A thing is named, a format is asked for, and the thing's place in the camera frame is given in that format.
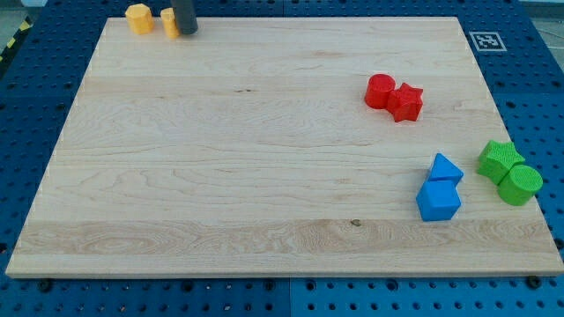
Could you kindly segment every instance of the wood grain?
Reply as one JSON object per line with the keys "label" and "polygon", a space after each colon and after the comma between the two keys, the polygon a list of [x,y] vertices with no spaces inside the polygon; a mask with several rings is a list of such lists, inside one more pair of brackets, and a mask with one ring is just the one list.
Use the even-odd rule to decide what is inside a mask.
{"label": "wood grain", "polygon": [[[108,20],[10,276],[562,273],[537,201],[474,172],[508,134],[455,18],[198,23],[171,41]],[[419,121],[366,107],[379,71],[424,88]],[[465,171],[463,207],[423,223],[438,151]]]}

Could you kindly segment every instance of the blue block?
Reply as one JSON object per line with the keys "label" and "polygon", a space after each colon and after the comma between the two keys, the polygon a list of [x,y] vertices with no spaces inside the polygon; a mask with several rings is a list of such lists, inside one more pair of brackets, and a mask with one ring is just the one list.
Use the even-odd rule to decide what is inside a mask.
{"label": "blue block", "polygon": [[423,221],[450,220],[460,207],[460,197],[452,181],[426,181],[417,194]]}
{"label": "blue block", "polygon": [[455,186],[464,176],[464,172],[444,155],[437,153],[429,173],[428,181],[452,181]]}

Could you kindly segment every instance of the yellow hexagonal block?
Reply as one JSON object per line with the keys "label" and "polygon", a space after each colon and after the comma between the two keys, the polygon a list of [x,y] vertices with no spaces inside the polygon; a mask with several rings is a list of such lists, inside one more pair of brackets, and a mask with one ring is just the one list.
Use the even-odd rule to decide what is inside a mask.
{"label": "yellow hexagonal block", "polygon": [[130,5],[125,11],[125,18],[127,18],[131,31],[135,34],[149,33],[155,26],[151,9],[144,4]]}
{"label": "yellow hexagonal block", "polygon": [[173,8],[166,8],[160,12],[162,25],[165,28],[165,33],[171,39],[175,39],[180,35],[178,26],[176,26],[176,18],[174,17]]}

